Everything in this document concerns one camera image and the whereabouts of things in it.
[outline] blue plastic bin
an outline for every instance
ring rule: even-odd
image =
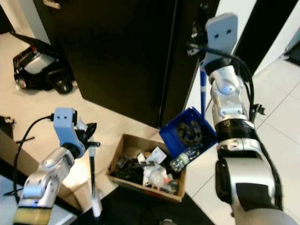
[[[201,114],[194,107],[190,107],[163,126],[159,132],[173,158],[176,158],[189,147],[182,142],[177,134],[177,126],[181,122],[190,123],[192,120],[197,121],[200,125],[202,133],[202,140],[200,141],[202,144],[201,154],[217,142],[217,135],[213,128],[206,120],[202,119]]]

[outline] black cable bundle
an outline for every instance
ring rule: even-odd
[[[17,150],[17,152],[16,152],[16,154],[15,154],[13,182],[14,182],[14,196],[15,196],[15,201],[16,201],[17,203],[19,203],[19,201],[20,201],[20,198],[19,198],[19,196],[18,196],[18,190],[17,190],[17,176],[18,176],[18,168],[17,168],[17,166],[18,166],[18,158],[19,158],[19,154],[20,154],[20,152],[21,152],[23,143],[26,141],[27,135],[28,135],[28,133],[30,132],[30,130],[32,129],[32,127],[33,127],[36,123],[38,123],[39,121],[45,120],[45,119],[53,120],[53,114],[50,115],[50,116],[42,117],[42,118],[40,118],[40,119],[34,121],[34,122],[30,125],[30,127],[27,129],[26,133],[24,134],[22,140],[20,141],[18,150]]]

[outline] plastic bottle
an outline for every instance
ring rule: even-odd
[[[180,172],[187,164],[200,155],[199,147],[189,147],[170,162],[171,168],[175,172]]]

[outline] wire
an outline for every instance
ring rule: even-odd
[[[228,59],[232,59],[233,61],[235,61],[236,63],[238,63],[241,66],[242,70],[244,71],[244,74],[246,75],[246,78],[249,81],[249,87],[250,87],[250,93],[249,93],[249,101],[250,101],[249,119],[250,119],[250,121],[252,121],[253,117],[254,117],[254,112],[253,112],[253,108],[254,108],[254,85],[253,85],[253,81],[252,81],[252,75],[251,75],[250,70],[249,70],[248,66],[246,65],[246,63],[240,57],[238,57],[236,55],[225,53],[225,52],[217,50],[217,49],[202,47],[202,46],[198,46],[198,45],[195,45],[195,44],[192,44],[192,43],[188,43],[188,45],[192,48],[196,48],[200,52],[212,53],[212,54],[215,54],[215,55],[223,56],[223,57],[228,58]]]
[[[50,119],[50,120],[52,120],[52,119],[53,119],[53,114],[50,115],[50,116],[42,117],[42,118],[40,118],[40,119],[34,121],[34,122],[30,125],[30,127],[27,129],[26,133],[24,134],[22,140],[20,141],[18,150],[17,150],[17,152],[16,152],[16,154],[15,154],[13,182],[14,182],[14,195],[15,195],[15,201],[16,201],[17,203],[19,203],[19,201],[20,201],[20,198],[19,198],[19,196],[18,196],[18,190],[17,190],[17,177],[18,177],[18,168],[17,168],[17,165],[18,165],[19,154],[20,154],[20,152],[21,152],[23,143],[26,141],[26,137],[27,137],[28,133],[30,132],[30,130],[32,129],[32,127],[33,127],[36,123],[38,123],[39,121],[45,120],[45,119]]]
[[[250,101],[250,91],[249,91],[249,87],[248,87],[246,82],[244,82],[244,86],[245,86],[245,89],[246,89],[246,92],[247,92],[248,100]]]
[[[14,195],[15,195],[14,191],[6,192],[5,194],[3,194],[3,196],[14,196]]]
[[[209,101],[209,102],[208,102],[208,104],[207,104],[207,107],[206,107],[206,109],[205,109],[205,112],[207,112],[207,111],[208,111],[208,108],[209,108],[209,106],[210,106],[211,102],[212,102],[212,98],[210,98],[210,101]]]

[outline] black cable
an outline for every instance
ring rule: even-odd
[[[53,114],[50,115],[50,116],[42,117],[42,118],[40,118],[40,119],[34,121],[34,122],[30,125],[30,127],[27,129],[26,133],[24,134],[22,140],[20,141],[20,144],[19,144],[19,147],[18,147],[17,152],[15,153],[13,182],[14,182],[14,195],[15,195],[15,201],[16,201],[17,203],[19,203],[19,201],[20,201],[20,198],[19,198],[19,196],[18,196],[18,191],[17,191],[17,176],[18,176],[18,168],[17,168],[17,165],[18,165],[19,154],[20,154],[20,152],[21,152],[23,143],[25,142],[26,137],[27,137],[28,133],[30,132],[30,130],[32,129],[32,127],[33,127],[37,122],[39,122],[39,121],[41,121],[41,120],[45,120],[45,119],[53,120]]]
[[[249,87],[248,87],[246,82],[244,82],[244,86],[245,86],[245,89],[246,89],[246,92],[247,92],[248,100],[250,101],[250,91],[249,91]]]
[[[30,141],[30,140],[32,140],[32,139],[35,139],[35,137],[32,136],[32,137],[26,138],[25,141]]]
[[[205,109],[205,112],[207,112],[207,110],[208,110],[208,108],[209,108],[211,102],[212,102],[212,98],[210,98],[210,101],[209,101],[208,104],[207,104],[207,107],[206,107],[206,109]]]
[[[279,210],[283,211],[282,189],[281,189],[280,176],[279,176],[279,174],[277,172],[277,169],[274,166],[274,164],[273,164],[273,162],[272,162],[272,160],[271,160],[264,144],[259,139],[259,136],[258,136],[256,131],[255,131],[255,137],[256,137],[256,140],[259,142],[259,144],[261,146],[262,153],[264,154],[264,156],[266,157],[268,163],[270,164],[272,175],[274,177],[274,181],[275,181],[275,205],[278,207]]]
[[[188,45],[192,48],[195,48],[195,49],[201,51],[201,52],[212,53],[212,54],[215,54],[215,55],[223,56],[223,57],[228,58],[228,59],[232,59],[233,61],[235,61],[236,63],[238,63],[241,66],[242,70],[244,71],[244,74],[246,75],[246,77],[249,81],[249,86],[250,86],[249,119],[250,119],[250,121],[252,121],[253,117],[254,117],[254,112],[253,112],[253,108],[254,108],[254,85],[253,85],[253,81],[252,81],[252,75],[251,75],[250,70],[249,70],[248,66],[246,65],[246,63],[240,57],[238,57],[236,55],[225,53],[225,52],[217,50],[217,49],[202,47],[202,46],[198,46],[198,45],[195,45],[195,44],[192,44],[192,43],[188,43]]]

